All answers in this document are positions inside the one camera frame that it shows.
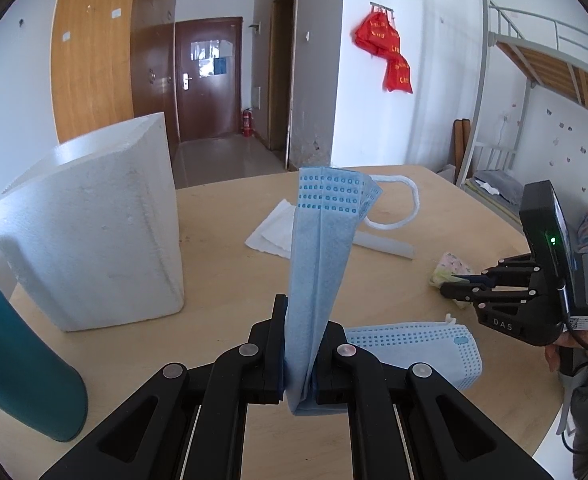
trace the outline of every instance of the white wall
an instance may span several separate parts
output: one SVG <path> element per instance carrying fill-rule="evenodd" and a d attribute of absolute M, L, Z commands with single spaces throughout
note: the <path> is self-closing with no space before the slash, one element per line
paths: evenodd
<path fill-rule="evenodd" d="M 273 0 L 256 0 L 254 19 L 263 23 L 254 38 L 253 85 L 262 88 L 255 128 L 267 136 L 267 80 Z M 343 0 L 298 0 L 294 69 L 292 164 L 329 164 L 334 133 Z"/>
<path fill-rule="evenodd" d="M 386 62 L 352 43 L 370 1 L 395 11 L 413 95 L 385 92 Z M 474 108 L 480 13 L 480 0 L 344 0 L 333 164 L 447 163 L 452 123 Z"/>
<path fill-rule="evenodd" d="M 514 173 L 524 183 L 551 180 L 567 221 L 578 227 L 588 210 L 588 112 L 541 87 L 531 106 Z"/>
<path fill-rule="evenodd" d="M 175 17 L 177 22 L 236 16 L 243 17 L 241 105 L 245 109 L 252 106 L 252 46 L 254 33 L 249 26 L 254 23 L 254 0 L 176 0 Z"/>
<path fill-rule="evenodd" d="M 50 84 L 55 4 L 16 0 L 0 21 L 0 192 L 58 144 Z M 9 295 L 15 284 L 0 253 L 0 288 Z"/>
<path fill-rule="evenodd" d="M 494 0 L 498 6 L 530 10 L 571 23 L 588 31 L 588 14 L 577 0 Z M 533 18 L 510 14 L 526 39 L 553 46 L 553 27 L 541 26 Z M 569 54 L 588 62 L 588 54 Z M 503 115 L 503 144 L 513 142 L 524 94 L 523 74 L 496 48 L 490 49 L 490 65 L 479 120 L 482 140 L 498 141 Z M 581 146 L 586 153 L 581 153 Z M 514 175 L 522 183 L 552 180 L 565 215 L 577 226 L 588 209 L 588 111 L 578 104 L 543 88 L 532 91 L 522 141 L 514 163 Z"/>

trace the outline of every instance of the silver screw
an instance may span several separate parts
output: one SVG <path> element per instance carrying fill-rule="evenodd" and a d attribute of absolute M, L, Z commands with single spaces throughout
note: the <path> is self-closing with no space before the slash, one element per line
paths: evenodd
<path fill-rule="evenodd" d="M 167 379 L 175 379 L 183 375 L 183 367 L 176 363 L 167 365 L 165 368 L 163 368 L 163 375 Z"/>
<path fill-rule="evenodd" d="M 418 363 L 412 366 L 412 373 L 421 379 L 427 379 L 432 374 L 432 367 L 425 363 Z"/>
<path fill-rule="evenodd" d="M 238 353 L 243 357 L 252 357 L 253 355 L 258 354 L 258 346 L 254 343 L 245 343 L 238 347 Z"/>
<path fill-rule="evenodd" d="M 352 357 L 356 354 L 356 347 L 349 344 L 342 344 L 338 345 L 336 351 L 338 352 L 338 355 L 342 355 L 343 357 Z"/>

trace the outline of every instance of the door handle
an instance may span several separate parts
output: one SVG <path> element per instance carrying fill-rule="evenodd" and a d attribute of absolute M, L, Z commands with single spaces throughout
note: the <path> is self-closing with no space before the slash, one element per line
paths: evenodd
<path fill-rule="evenodd" d="M 190 81 L 192 79 L 187 72 L 183 74 L 183 90 L 190 89 Z"/>

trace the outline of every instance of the door frame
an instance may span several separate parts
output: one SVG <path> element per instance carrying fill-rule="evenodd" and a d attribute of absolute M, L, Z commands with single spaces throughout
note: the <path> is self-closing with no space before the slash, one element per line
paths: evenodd
<path fill-rule="evenodd" d="M 274 79 L 274 19 L 276 18 L 274 13 L 274 7 L 276 1 L 272 1 L 271 16 L 270 16 L 270 46 L 269 46 L 269 67 L 268 67 L 268 79 L 267 79 L 267 145 L 272 148 L 272 114 L 274 110 L 272 108 L 272 87 Z M 285 169 L 290 168 L 290 144 L 292 143 L 292 121 L 294 113 L 294 69 L 296 63 L 296 34 L 298 30 L 298 0 L 294 0 L 294 14 L 293 14 L 293 27 L 292 27 L 292 65 L 290 67 L 290 103 L 288 106 L 288 132 L 285 141 Z"/>
<path fill-rule="evenodd" d="M 183 91 L 183 74 L 180 73 L 181 60 L 180 60 L 180 49 L 178 49 L 178 34 L 177 27 L 180 23 L 216 23 L 216 22 L 236 22 L 236 45 L 234 46 L 234 56 L 236 57 L 236 77 L 234 78 L 234 84 L 236 86 L 236 133 L 240 134 L 243 128 L 243 111 L 241 110 L 241 79 L 242 79 L 242 52 L 243 52 L 243 17 L 242 16 L 221 16 L 218 18 L 201 18 L 199 20 L 181 20 L 180 22 L 174 22 L 174 76 L 175 85 L 174 91 L 176 92 L 176 116 L 178 118 L 178 137 L 181 142 L 181 121 L 178 110 L 178 95 L 179 92 Z"/>

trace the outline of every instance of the wooden cabinet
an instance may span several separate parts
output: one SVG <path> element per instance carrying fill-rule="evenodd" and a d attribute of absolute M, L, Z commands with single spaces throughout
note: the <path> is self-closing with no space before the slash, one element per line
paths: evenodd
<path fill-rule="evenodd" d="M 60 142 L 164 112 L 174 154 L 175 3 L 58 0 L 52 29 L 52 103 Z"/>

